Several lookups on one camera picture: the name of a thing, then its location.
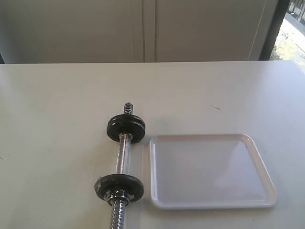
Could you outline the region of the chrome threaded dumbbell bar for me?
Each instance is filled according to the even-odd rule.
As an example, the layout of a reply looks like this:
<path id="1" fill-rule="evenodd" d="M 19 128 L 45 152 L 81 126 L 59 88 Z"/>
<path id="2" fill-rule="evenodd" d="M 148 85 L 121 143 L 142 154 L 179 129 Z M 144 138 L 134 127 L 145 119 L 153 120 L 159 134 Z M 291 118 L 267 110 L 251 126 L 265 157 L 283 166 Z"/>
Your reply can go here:
<path id="1" fill-rule="evenodd" d="M 131 138 L 130 134 L 121 134 L 119 152 L 117 157 L 116 174 L 128 174 L 131 154 Z M 125 208 L 127 205 L 123 201 L 115 200 L 111 204 L 111 229 L 122 229 L 124 226 Z"/>

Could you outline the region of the black far-end weight plate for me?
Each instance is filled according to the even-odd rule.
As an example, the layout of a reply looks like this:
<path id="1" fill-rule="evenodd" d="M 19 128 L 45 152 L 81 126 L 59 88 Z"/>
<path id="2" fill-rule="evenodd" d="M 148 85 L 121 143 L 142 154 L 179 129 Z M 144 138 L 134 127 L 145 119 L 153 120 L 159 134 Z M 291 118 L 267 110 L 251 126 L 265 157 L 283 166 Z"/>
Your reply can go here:
<path id="1" fill-rule="evenodd" d="M 107 135 L 110 139 L 119 142 L 121 134 L 130 134 L 131 144 L 140 142 L 145 136 L 145 126 L 139 121 L 114 120 L 108 123 Z"/>

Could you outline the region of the black near-end weight plate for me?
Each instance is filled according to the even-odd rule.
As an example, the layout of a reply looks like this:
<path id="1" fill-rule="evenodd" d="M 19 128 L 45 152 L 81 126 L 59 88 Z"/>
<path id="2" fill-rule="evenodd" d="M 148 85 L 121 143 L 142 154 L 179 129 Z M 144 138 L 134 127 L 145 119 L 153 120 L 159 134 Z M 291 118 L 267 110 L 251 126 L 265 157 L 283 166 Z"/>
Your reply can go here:
<path id="1" fill-rule="evenodd" d="M 128 195 L 133 198 L 130 202 L 136 202 L 144 195 L 144 185 L 136 177 L 127 174 L 110 174 L 100 177 L 95 185 L 95 192 L 97 196 L 106 201 L 107 192 L 126 191 Z"/>

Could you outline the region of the white plastic tray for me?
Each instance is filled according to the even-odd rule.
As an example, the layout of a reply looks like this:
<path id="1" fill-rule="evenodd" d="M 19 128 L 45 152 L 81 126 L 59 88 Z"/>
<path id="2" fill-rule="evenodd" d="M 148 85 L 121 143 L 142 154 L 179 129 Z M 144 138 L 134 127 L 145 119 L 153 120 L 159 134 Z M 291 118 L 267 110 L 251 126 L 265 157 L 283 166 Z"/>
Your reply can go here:
<path id="1" fill-rule="evenodd" d="M 277 191 L 245 134 L 159 135 L 149 142 L 150 198 L 166 210 L 271 208 Z"/>

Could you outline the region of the chrome star collar nut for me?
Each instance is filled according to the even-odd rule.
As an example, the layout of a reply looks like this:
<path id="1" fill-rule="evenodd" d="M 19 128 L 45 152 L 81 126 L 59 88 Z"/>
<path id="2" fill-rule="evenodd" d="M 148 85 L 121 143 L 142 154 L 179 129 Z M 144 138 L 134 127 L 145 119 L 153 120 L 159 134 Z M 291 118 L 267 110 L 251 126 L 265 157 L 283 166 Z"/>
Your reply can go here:
<path id="1" fill-rule="evenodd" d="M 115 200 L 123 201 L 125 205 L 128 205 L 132 199 L 134 199 L 134 195 L 128 194 L 126 190 L 107 191 L 105 195 L 105 201 L 110 205 Z"/>

